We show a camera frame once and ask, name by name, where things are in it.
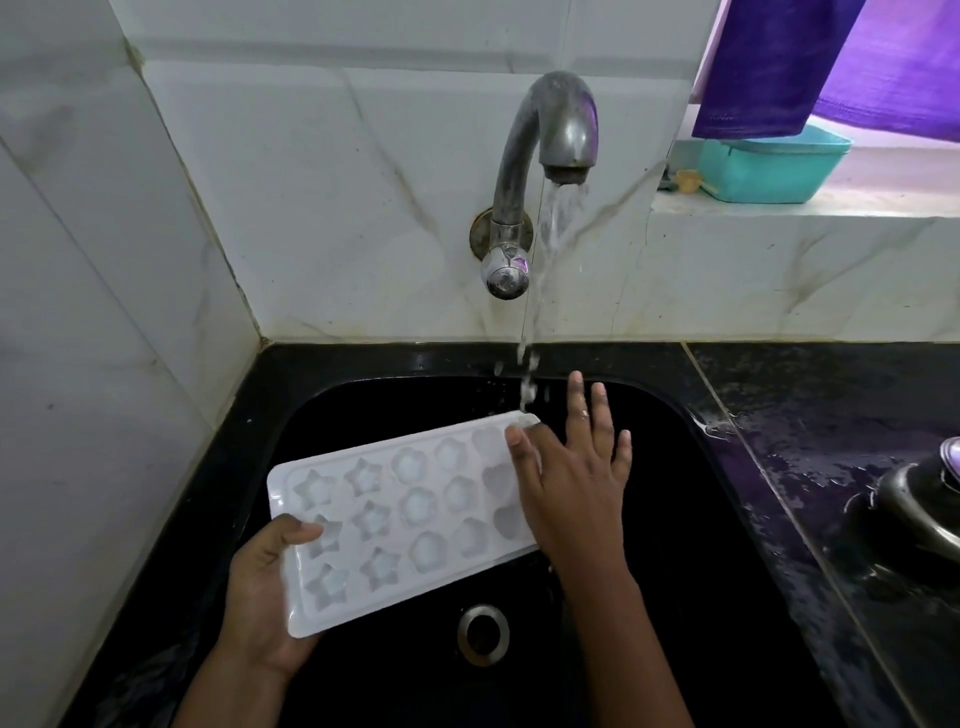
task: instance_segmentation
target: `white ice cube tray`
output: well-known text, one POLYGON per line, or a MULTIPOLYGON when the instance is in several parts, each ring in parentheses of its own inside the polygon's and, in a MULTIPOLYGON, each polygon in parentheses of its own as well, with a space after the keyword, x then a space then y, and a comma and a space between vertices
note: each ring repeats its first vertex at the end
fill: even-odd
POLYGON ((324 525, 283 555, 287 629, 305 637, 536 549, 503 431, 509 412, 277 465, 270 513, 324 525))

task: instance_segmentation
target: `hand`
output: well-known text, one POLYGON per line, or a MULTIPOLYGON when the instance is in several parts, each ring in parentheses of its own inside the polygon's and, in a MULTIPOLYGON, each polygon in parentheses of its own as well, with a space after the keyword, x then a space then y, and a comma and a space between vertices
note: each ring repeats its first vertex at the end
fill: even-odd
POLYGON ((297 639, 287 632, 280 554, 288 546, 320 538, 323 532, 318 523, 281 514, 234 554, 224 625, 215 650, 254 669, 279 673, 288 681, 297 673, 320 635, 297 639))
POLYGON ((592 427, 583 375, 571 374, 566 385, 566 447, 543 424, 506 431, 523 513, 565 586, 568 580, 626 569, 620 518, 633 459, 630 432, 620 433, 614 458, 613 419, 604 385, 594 384, 591 397, 592 427))

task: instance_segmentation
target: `water stream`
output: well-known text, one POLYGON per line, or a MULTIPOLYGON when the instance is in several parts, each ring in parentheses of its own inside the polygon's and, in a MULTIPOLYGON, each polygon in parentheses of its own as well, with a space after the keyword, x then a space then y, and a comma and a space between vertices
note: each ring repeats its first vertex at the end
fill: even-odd
POLYGON ((527 302, 526 317, 520 343, 516 347, 516 363, 523 364, 527 355, 527 371, 520 381, 520 409, 526 411, 527 404, 537 397, 537 385, 533 382, 534 372, 540 363, 540 357, 534 351, 534 343, 540 338, 540 314, 553 279, 557 259, 570 244, 577 226, 571 225, 577 214, 584 208, 584 199, 588 193, 586 184, 557 185, 546 182, 543 186, 543 205, 540 206, 540 235, 537 240, 536 255, 540 271, 537 280, 531 280, 530 299, 527 302))

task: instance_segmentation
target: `black countertop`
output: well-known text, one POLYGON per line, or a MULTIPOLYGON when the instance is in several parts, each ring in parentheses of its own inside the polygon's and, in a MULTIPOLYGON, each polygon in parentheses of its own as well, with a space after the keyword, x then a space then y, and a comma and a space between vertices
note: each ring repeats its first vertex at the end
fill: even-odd
MULTIPOLYGON (((960 578, 901 559, 863 518, 878 475, 960 431, 960 347, 696 345, 700 369, 680 344, 537 350, 541 376, 633 384, 693 420, 852 725, 960 725, 960 578)), ((497 344, 260 354, 62 725, 169 722, 276 440, 304 402, 371 377, 517 376, 515 361, 497 344)))
MULTIPOLYGON (((875 529, 870 487, 960 432, 951 345, 697 345, 778 500, 921 724, 960 725, 960 573, 875 529)), ((773 534, 770 548, 784 543, 773 534)), ((796 599, 806 599, 798 595, 796 599)), ((818 627, 824 602, 803 611, 818 627)))

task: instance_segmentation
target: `black sink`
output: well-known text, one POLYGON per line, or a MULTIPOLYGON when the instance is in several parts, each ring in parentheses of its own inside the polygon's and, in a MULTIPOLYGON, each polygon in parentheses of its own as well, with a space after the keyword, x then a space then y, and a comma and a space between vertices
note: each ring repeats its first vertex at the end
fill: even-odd
MULTIPOLYGON (((530 409, 563 433, 564 382, 539 385, 530 409)), ((607 385, 614 421, 635 443, 627 559, 695 723, 843 725, 699 431, 654 396, 607 385)), ((270 465, 513 410, 518 394, 505 377, 336 386, 293 415, 270 465)), ((269 519, 261 491, 242 541, 269 519)), ((209 613, 193 669, 219 630, 222 608, 209 613)), ((582 671, 560 585, 534 553, 332 630, 291 686, 281 725, 585 724, 582 671), (493 667, 457 649, 457 622, 478 603, 511 627, 493 667)))

